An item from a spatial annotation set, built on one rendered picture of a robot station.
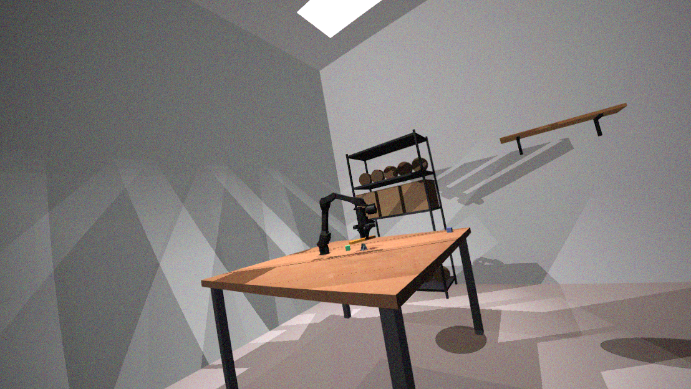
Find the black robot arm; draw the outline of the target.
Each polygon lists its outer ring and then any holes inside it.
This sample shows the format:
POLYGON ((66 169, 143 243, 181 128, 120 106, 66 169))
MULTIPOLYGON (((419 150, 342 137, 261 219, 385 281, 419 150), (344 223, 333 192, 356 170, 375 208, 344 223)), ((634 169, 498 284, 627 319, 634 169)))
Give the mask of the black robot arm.
POLYGON ((331 233, 328 232, 328 210, 330 209, 331 202, 334 201, 335 199, 340 199, 343 201, 348 201, 352 204, 355 204, 356 206, 365 206, 365 208, 357 208, 355 207, 354 210, 357 210, 357 216, 364 216, 367 214, 372 214, 372 213, 377 213, 377 208, 375 206, 375 203, 372 204, 367 204, 363 198, 359 197, 351 197, 351 196, 346 196, 343 194, 338 194, 338 193, 331 193, 330 195, 326 196, 325 198, 320 199, 320 208, 322 210, 322 230, 319 236, 319 241, 316 243, 316 246, 319 247, 319 253, 318 255, 327 255, 330 254, 330 249, 328 247, 328 244, 331 239, 331 233), (366 213, 365 213, 366 212, 366 213))

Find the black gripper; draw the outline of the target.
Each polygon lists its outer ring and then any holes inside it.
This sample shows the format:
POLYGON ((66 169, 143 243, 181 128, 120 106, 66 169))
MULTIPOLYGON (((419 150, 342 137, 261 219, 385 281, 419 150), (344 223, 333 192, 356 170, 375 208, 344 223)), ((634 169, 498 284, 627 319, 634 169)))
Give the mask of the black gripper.
POLYGON ((359 220, 358 225, 354 225, 353 229, 357 229, 357 231, 360 233, 361 237, 363 238, 369 238, 369 232, 370 230, 375 227, 375 223, 368 223, 367 222, 367 216, 358 216, 357 218, 359 220))

